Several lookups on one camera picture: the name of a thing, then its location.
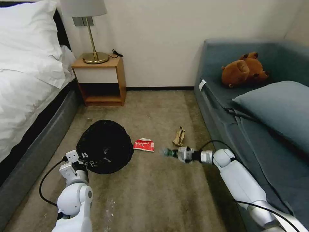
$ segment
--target table lamp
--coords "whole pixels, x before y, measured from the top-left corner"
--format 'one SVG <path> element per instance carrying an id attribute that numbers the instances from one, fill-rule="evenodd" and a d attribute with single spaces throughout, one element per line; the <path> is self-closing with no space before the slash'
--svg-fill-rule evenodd
<path id="1" fill-rule="evenodd" d="M 108 61 L 108 54 L 96 51 L 87 19 L 87 17 L 99 16 L 107 13 L 103 0 L 61 0 L 61 9 L 63 14 L 67 16 L 86 17 L 93 52 L 83 54 L 84 62 L 88 64 L 100 64 Z"/>

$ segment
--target gray pillow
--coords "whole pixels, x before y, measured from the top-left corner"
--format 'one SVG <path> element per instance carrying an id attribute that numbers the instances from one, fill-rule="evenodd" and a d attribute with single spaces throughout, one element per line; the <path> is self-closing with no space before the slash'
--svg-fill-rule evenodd
<path id="1" fill-rule="evenodd" d="M 309 87 L 282 81 L 247 92 L 233 101 L 309 153 Z"/>

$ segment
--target beige carpet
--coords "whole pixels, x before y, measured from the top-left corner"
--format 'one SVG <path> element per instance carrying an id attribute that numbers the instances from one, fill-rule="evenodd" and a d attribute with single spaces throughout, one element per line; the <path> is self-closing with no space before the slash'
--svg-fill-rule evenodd
<path id="1" fill-rule="evenodd" d="M 179 126 L 186 130 L 185 146 L 199 148 L 210 139 L 193 91 L 132 91 L 127 93 L 124 107 L 81 106 L 46 170 L 74 149 L 81 134 L 101 119 L 118 122 L 132 142 L 141 137 L 152 139 L 155 152 L 136 150 L 120 171 L 89 174 L 94 232 L 244 231 L 236 204 L 215 167 L 184 164 L 159 154 L 162 147 L 173 147 L 171 141 Z M 40 199 L 41 178 L 6 232 L 53 229 L 57 209 Z M 56 202 L 64 186 L 64 179 L 54 170 L 44 183 L 43 194 Z"/>

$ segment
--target gold lamp base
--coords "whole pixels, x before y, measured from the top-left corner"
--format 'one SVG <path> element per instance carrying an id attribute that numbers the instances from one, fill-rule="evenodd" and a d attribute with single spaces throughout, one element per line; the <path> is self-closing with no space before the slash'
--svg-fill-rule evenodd
<path id="1" fill-rule="evenodd" d="M 83 61 L 88 64 L 100 64 L 109 60 L 109 56 L 106 53 L 85 53 L 83 54 Z"/>

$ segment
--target sofa tag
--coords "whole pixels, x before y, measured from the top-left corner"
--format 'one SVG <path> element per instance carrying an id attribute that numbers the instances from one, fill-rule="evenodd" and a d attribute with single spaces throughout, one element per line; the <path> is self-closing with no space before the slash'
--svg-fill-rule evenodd
<path id="1" fill-rule="evenodd" d="M 202 88 L 203 86 L 206 84 L 206 81 L 203 79 L 201 82 L 200 82 L 200 85 L 199 85 L 199 89 L 200 91 L 202 92 Z"/>

